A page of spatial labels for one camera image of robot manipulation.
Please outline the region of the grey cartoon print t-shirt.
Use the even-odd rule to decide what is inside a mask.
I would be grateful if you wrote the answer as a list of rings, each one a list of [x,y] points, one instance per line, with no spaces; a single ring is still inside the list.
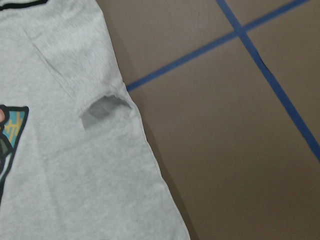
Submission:
[[[0,237],[190,238],[95,0],[0,3]]]

